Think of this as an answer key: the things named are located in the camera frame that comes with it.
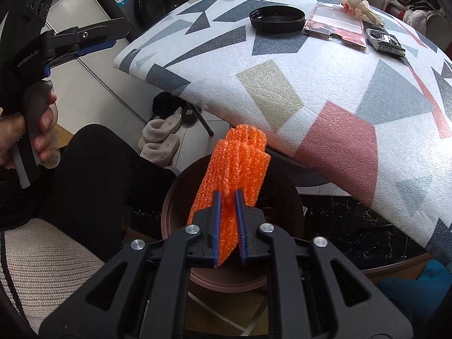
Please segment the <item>person's left hand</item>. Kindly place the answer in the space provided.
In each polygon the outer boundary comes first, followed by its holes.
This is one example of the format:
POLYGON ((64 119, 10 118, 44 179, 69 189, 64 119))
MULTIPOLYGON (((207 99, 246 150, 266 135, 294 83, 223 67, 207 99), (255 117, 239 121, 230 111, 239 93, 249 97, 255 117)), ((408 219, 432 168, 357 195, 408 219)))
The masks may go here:
MULTIPOLYGON (((52 169, 60 162, 60 151, 57 149, 58 132, 55 125, 58 120, 57 96, 53 90, 47 94, 47 108, 38 122, 38 135, 33 141, 41 164, 52 169)), ((20 113, 1 116, 1 167, 14 168, 12 146, 25 134, 25 119, 20 113)))

